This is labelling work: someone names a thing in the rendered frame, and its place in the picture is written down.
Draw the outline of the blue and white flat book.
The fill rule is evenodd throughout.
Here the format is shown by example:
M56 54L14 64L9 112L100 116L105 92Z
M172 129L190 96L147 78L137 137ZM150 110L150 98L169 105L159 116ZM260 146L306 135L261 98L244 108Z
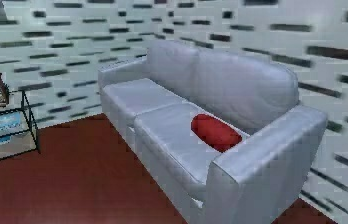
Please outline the blue and white flat book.
M17 128L21 125L21 114L19 112L0 115L0 131Z

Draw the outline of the pale grey two-seat sofa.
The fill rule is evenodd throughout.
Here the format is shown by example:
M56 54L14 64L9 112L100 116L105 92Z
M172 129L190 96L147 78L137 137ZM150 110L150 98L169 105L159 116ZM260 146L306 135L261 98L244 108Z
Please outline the pale grey two-seat sofa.
M278 63L155 40L98 72L103 113L188 224L272 224L299 197L327 125ZM197 114L243 140L221 153Z

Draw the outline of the black frame side table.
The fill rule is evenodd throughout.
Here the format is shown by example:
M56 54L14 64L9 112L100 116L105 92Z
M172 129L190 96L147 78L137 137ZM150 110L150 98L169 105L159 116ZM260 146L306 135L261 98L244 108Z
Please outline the black frame side table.
M35 121L25 91L13 91L9 95L9 104L0 107L0 115L19 112L21 125L0 131L0 160L39 149L38 126Z

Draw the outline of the red oval cushion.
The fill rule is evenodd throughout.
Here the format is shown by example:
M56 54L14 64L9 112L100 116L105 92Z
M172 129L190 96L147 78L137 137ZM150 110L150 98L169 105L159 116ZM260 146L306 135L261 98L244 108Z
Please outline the red oval cushion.
M207 145L225 152L243 140L233 128L207 114L197 114L191 121L191 130Z

